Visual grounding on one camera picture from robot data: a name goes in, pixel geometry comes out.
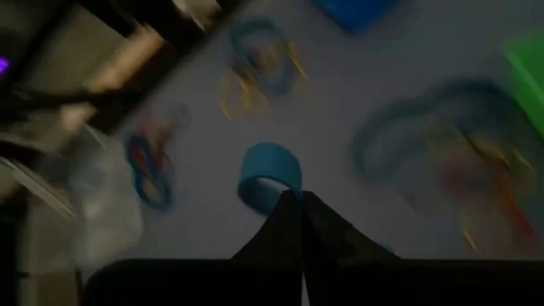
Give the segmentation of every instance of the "gray surface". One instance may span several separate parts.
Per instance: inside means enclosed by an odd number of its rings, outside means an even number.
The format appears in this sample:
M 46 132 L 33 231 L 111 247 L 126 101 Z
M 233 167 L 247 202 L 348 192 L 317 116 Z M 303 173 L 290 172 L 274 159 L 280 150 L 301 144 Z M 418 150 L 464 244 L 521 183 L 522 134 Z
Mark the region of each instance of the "gray surface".
M 339 30 L 309 0 L 257 2 L 242 15 L 251 14 L 269 15 L 297 44 L 309 84 L 275 101 L 265 118 L 229 122 L 218 107 L 229 63 L 227 29 L 183 63 L 148 101 L 158 113 L 185 102 L 194 118 L 168 148 L 176 206 L 169 214 L 144 209 L 142 240 L 124 257 L 232 256 L 264 221 L 235 194 L 245 150 L 264 141 L 294 152 L 306 190 L 401 257 L 470 257 L 452 216 L 424 218 L 399 194 L 363 182 L 350 166 L 349 143 L 365 117 L 392 99 L 459 75 L 504 79 L 500 46 L 544 24 L 544 2 L 405 1 L 359 37 Z

